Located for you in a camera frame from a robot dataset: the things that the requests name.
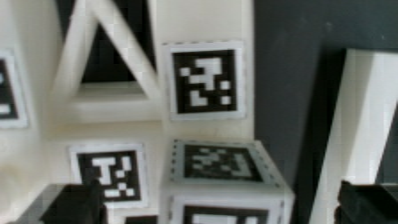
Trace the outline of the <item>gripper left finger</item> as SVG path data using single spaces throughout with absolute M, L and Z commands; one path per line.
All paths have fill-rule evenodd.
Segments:
M 48 185 L 11 224 L 108 224 L 99 182 Z

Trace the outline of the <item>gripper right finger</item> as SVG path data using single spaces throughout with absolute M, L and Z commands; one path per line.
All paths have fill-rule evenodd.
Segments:
M 341 182 L 334 224 L 398 224 L 398 185 Z

